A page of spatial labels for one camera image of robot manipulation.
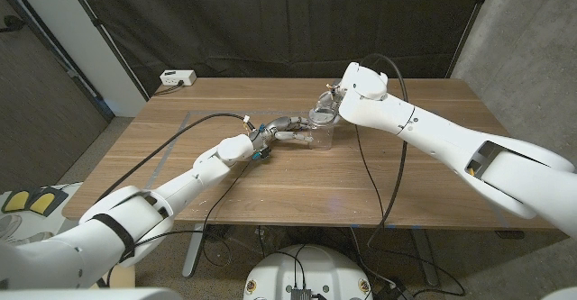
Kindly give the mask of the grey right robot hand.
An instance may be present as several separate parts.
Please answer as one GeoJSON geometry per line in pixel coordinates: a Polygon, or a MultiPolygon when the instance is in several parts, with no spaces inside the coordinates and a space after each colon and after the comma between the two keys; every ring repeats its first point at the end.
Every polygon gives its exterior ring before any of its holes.
{"type": "Polygon", "coordinates": [[[338,85],[326,85],[328,90],[318,97],[316,106],[309,111],[309,119],[314,123],[337,124],[341,117],[339,106],[343,96],[339,93],[338,85]]]}

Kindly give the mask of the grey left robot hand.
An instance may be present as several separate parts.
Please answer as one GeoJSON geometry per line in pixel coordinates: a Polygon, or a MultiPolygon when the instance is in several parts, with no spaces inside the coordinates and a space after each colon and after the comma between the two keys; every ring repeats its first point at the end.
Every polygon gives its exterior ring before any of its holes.
{"type": "Polygon", "coordinates": [[[270,155],[270,143],[272,141],[297,140],[311,142],[313,140],[308,132],[309,120],[300,116],[277,118],[270,123],[262,124],[259,128],[252,124],[248,125],[254,153],[252,159],[266,159],[270,155]]]}

